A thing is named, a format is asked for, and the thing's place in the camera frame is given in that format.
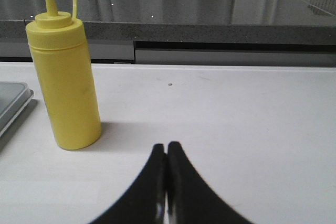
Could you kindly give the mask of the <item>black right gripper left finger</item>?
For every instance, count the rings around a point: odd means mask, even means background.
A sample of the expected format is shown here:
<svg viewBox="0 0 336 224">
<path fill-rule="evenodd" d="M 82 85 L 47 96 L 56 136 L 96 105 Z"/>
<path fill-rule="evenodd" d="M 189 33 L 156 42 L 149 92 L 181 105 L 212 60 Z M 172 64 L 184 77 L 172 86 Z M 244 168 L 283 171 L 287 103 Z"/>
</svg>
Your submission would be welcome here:
<svg viewBox="0 0 336 224">
<path fill-rule="evenodd" d="M 131 186 L 92 223 L 163 223 L 165 166 L 164 146 L 155 144 Z"/>
</svg>

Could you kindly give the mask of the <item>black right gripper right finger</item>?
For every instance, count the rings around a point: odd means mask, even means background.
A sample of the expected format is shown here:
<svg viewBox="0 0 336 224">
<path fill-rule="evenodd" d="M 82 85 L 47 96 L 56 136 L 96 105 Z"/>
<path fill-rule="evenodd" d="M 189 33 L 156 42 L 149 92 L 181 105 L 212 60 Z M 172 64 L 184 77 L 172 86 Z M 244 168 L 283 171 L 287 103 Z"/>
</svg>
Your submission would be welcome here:
<svg viewBox="0 0 336 224">
<path fill-rule="evenodd" d="M 167 151 L 169 223 L 250 223 L 204 181 L 179 142 Z"/>
</svg>

